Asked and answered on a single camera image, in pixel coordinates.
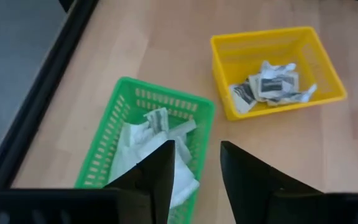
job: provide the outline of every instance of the gray floor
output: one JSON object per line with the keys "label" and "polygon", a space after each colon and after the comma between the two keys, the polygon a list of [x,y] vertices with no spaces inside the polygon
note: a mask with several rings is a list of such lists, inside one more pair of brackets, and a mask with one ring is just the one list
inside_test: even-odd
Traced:
{"label": "gray floor", "polygon": [[0,143],[65,17],[58,0],[0,0]]}

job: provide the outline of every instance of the basket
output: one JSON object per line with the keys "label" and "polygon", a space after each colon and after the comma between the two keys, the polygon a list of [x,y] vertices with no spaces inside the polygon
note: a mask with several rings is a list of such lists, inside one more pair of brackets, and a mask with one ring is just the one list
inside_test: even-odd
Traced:
{"label": "basket", "polygon": [[[194,119],[197,128],[188,133],[187,146],[192,160],[187,164],[200,180],[209,134],[214,119],[213,102],[162,86],[133,78],[121,78],[110,97],[99,128],[93,139],[76,188],[101,188],[108,183],[114,153],[124,122],[140,124],[143,115],[151,110],[166,107],[171,128]],[[170,210],[169,223],[189,223],[196,202],[196,192],[181,206]]]}
{"label": "basket", "polygon": [[[311,27],[215,35],[211,45],[213,75],[228,120],[322,105],[346,98],[346,90]],[[318,88],[310,101],[278,107],[257,103],[248,113],[239,114],[231,100],[228,86],[242,83],[249,75],[257,74],[264,60],[272,65],[296,63],[300,90],[305,91],[312,84],[317,84]]]}

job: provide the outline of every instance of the wooden surface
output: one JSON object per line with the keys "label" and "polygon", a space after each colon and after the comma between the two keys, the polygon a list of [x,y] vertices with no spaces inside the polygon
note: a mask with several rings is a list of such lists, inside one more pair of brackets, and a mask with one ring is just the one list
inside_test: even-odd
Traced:
{"label": "wooden surface", "polygon": [[[313,26],[349,99],[235,123],[211,74],[213,34]],[[216,103],[194,223],[232,223],[219,166],[227,139],[331,192],[358,192],[358,2],[353,0],[100,0],[14,187],[72,187],[121,76]]]}

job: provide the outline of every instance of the black frame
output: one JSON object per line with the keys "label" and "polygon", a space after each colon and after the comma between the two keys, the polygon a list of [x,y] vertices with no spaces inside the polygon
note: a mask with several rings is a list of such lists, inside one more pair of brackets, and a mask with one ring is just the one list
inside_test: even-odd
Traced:
{"label": "black frame", "polygon": [[77,0],[0,145],[0,189],[10,188],[98,0]]}

